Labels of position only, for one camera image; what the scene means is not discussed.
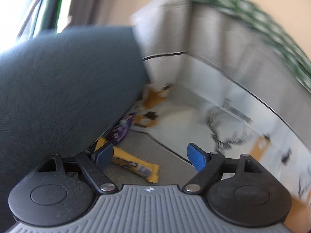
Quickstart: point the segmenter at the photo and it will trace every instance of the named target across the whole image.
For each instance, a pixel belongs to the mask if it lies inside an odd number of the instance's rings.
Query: gray floor
[[[182,160],[146,134],[129,131],[118,147],[141,160],[159,165],[160,178],[157,184],[178,184],[182,187],[196,174],[191,164]],[[106,168],[105,174],[119,188],[122,184],[153,184],[143,177],[114,164]]]

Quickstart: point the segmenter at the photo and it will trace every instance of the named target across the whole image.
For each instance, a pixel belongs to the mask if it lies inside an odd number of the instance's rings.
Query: black clamp
[[[225,158],[218,152],[206,153],[195,144],[189,144],[187,153],[200,171],[183,186],[183,192],[202,196],[216,215],[239,226],[264,227],[284,222],[291,208],[291,195],[252,156]],[[221,180],[224,173],[235,174]]]
[[[110,143],[93,154],[46,157],[10,192],[8,203],[15,218],[36,226],[62,225],[85,214],[99,195],[117,192],[118,187],[99,168],[105,167],[98,160],[103,156],[108,164],[113,156]]]

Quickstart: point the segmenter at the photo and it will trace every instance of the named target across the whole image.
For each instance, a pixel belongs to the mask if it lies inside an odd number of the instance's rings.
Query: yellow snack wrapper
[[[260,161],[265,151],[271,146],[271,142],[266,137],[260,136],[255,141],[253,148],[250,151],[250,155]]]
[[[108,140],[101,137],[98,139],[95,151],[102,147]],[[158,183],[159,181],[159,166],[156,164],[150,164],[133,155],[121,150],[114,146],[114,156],[112,162],[116,165],[123,166],[124,168],[144,177],[146,180],[152,183]]]

